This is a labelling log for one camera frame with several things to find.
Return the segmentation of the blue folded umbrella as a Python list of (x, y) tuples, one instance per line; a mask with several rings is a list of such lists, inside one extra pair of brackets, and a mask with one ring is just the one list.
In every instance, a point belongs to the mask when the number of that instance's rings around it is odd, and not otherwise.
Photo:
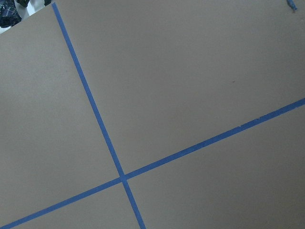
[(27, 12), (29, 0), (1, 0), (0, 27), (12, 27), (29, 16)]

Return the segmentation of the brown paper table cover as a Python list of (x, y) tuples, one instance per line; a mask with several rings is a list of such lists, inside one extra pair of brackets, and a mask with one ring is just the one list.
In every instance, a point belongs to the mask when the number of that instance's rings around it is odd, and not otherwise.
[(304, 228), (295, 4), (56, 0), (1, 30), (1, 228)]

